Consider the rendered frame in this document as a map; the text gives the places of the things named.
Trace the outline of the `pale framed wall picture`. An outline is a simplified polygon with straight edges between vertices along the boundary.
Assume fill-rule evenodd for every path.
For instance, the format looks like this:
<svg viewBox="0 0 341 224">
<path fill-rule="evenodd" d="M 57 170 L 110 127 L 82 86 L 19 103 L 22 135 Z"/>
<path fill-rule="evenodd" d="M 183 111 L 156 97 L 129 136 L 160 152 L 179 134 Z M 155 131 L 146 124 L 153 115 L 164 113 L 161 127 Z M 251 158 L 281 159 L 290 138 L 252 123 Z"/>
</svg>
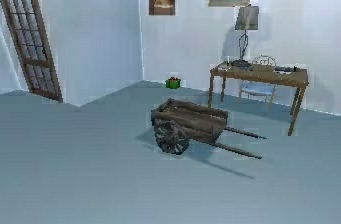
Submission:
<svg viewBox="0 0 341 224">
<path fill-rule="evenodd" d="M 250 0 L 209 0 L 209 7 L 241 7 L 248 6 Z"/>
</svg>

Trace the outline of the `green gift box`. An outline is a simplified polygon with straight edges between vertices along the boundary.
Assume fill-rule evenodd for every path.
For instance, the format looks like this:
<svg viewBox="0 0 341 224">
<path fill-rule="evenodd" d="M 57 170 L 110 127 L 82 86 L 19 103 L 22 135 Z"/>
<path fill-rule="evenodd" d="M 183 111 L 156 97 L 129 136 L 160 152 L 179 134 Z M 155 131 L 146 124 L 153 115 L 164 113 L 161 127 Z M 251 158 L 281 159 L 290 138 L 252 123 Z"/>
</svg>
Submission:
<svg viewBox="0 0 341 224">
<path fill-rule="evenodd" d="M 177 89 L 180 87 L 181 80 L 179 78 L 170 77 L 165 81 L 166 87 L 169 89 Z"/>
</svg>

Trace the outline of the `brown framed wall picture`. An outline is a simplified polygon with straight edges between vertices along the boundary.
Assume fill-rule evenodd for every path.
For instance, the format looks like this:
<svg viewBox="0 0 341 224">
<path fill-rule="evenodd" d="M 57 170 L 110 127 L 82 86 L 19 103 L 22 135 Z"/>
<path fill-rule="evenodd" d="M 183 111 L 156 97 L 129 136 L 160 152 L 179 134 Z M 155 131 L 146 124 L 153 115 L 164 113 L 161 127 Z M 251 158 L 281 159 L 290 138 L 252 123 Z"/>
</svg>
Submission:
<svg viewBox="0 0 341 224">
<path fill-rule="evenodd" d="M 175 0 L 149 0 L 150 15 L 174 15 Z"/>
</svg>

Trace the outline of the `pale small desk item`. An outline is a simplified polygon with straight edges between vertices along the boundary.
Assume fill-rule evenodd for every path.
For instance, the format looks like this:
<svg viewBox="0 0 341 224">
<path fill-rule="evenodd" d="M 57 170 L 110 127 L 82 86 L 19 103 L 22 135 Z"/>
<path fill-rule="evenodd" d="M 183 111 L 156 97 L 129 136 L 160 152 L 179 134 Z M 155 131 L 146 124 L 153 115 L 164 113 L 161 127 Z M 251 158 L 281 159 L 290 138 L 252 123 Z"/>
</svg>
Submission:
<svg viewBox="0 0 341 224">
<path fill-rule="evenodd" d="M 222 70 L 222 71 L 228 71 L 231 68 L 231 61 L 230 61 L 230 57 L 227 56 L 226 57 L 226 61 L 221 63 L 218 66 L 218 70 Z"/>
</svg>

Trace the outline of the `brown wooden cart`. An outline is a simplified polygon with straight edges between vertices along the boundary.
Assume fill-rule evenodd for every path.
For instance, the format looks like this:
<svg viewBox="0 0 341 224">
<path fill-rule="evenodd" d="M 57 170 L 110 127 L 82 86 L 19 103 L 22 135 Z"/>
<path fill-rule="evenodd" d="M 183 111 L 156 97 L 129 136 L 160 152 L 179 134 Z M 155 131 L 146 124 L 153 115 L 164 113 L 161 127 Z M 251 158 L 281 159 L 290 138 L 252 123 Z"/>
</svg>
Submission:
<svg viewBox="0 0 341 224">
<path fill-rule="evenodd" d="M 239 155 L 261 159 L 261 156 L 251 152 L 218 142 L 223 131 L 263 139 L 258 134 L 228 127 L 227 123 L 227 111 L 172 98 L 151 111 L 155 140 L 165 153 L 181 155 L 189 147 L 189 142 L 195 140 Z"/>
</svg>

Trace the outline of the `grey shade table lamp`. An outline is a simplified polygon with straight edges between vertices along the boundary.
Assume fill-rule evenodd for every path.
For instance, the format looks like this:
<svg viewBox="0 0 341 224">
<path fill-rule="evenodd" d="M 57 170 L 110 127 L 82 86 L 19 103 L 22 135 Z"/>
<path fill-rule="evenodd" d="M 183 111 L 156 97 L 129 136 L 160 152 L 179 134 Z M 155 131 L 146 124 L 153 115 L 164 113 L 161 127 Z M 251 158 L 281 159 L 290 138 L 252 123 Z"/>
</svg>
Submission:
<svg viewBox="0 0 341 224">
<path fill-rule="evenodd" d="M 249 30 L 258 29 L 258 17 L 259 7 L 258 6 L 244 6 L 239 8 L 237 15 L 237 21 L 235 24 L 236 31 L 242 31 L 242 35 L 238 40 L 239 46 L 239 58 L 232 62 L 233 66 L 236 67 L 249 67 L 250 63 L 244 59 L 247 47 L 248 47 L 248 34 Z"/>
</svg>

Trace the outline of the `black flat desk item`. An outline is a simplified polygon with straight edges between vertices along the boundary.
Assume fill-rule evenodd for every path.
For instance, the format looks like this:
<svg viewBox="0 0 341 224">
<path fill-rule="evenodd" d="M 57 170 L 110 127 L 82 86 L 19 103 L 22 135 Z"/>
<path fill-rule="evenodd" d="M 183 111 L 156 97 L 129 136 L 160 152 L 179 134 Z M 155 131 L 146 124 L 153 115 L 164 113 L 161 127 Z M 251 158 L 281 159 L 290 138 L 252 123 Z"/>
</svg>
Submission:
<svg viewBox="0 0 341 224">
<path fill-rule="evenodd" d="M 283 73 L 283 74 L 290 74 L 292 72 L 297 72 L 298 70 L 299 70 L 299 68 L 296 66 L 294 66 L 294 67 L 276 66 L 274 68 L 274 72 Z"/>
</svg>

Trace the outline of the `pale blue seat chair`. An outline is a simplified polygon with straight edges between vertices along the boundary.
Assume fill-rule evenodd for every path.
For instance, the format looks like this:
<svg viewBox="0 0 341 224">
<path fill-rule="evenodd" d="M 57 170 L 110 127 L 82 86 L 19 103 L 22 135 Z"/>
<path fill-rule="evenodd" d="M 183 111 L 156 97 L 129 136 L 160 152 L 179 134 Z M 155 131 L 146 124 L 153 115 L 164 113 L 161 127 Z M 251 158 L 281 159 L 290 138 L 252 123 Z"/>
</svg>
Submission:
<svg viewBox="0 0 341 224">
<path fill-rule="evenodd" d="M 259 55 L 252 60 L 252 63 L 259 65 L 276 66 L 276 60 L 273 57 L 267 55 Z M 242 94 L 246 93 L 248 97 L 263 96 L 265 98 L 265 101 L 269 101 L 269 106 L 272 106 L 275 95 L 275 88 L 275 84 L 243 80 L 238 91 L 238 100 L 241 100 Z"/>
</svg>

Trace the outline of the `brown wooden glass-paned door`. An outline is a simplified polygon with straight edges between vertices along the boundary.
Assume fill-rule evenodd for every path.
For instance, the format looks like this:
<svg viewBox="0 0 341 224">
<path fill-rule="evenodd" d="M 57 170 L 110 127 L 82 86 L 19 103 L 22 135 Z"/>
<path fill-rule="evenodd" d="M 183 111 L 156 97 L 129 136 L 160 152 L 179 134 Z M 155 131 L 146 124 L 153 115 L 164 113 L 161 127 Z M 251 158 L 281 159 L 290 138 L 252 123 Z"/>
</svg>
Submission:
<svg viewBox="0 0 341 224">
<path fill-rule="evenodd" d="M 0 0 L 23 76 L 31 93 L 63 102 L 38 0 Z"/>
</svg>

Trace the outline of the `brown wooden desk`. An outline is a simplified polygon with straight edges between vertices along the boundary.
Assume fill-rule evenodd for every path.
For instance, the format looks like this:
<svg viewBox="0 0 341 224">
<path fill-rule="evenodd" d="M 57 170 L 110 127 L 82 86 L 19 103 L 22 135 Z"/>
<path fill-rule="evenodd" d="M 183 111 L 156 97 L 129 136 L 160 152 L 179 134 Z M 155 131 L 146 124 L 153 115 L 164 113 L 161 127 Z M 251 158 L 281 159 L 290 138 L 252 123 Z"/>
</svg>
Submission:
<svg viewBox="0 0 341 224">
<path fill-rule="evenodd" d="M 212 104 L 214 79 L 216 77 L 221 77 L 223 79 L 221 97 L 224 97 L 227 78 L 295 87 L 296 92 L 292 102 L 292 108 L 290 110 L 292 119 L 288 130 L 288 135 L 291 136 L 294 131 L 294 126 L 301 108 L 306 88 L 309 85 L 307 70 L 298 68 L 290 74 L 280 74 L 275 72 L 274 66 L 269 65 L 252 64 L 249 69 L 243 69 L 236 66 L 229 66 L 227 69 L 221 69 L 221 66 L 223 65 L 225 65 L 225 62 L 222 62 L 210 69 L 208 106 L 211 106 Z"/>
</svg>

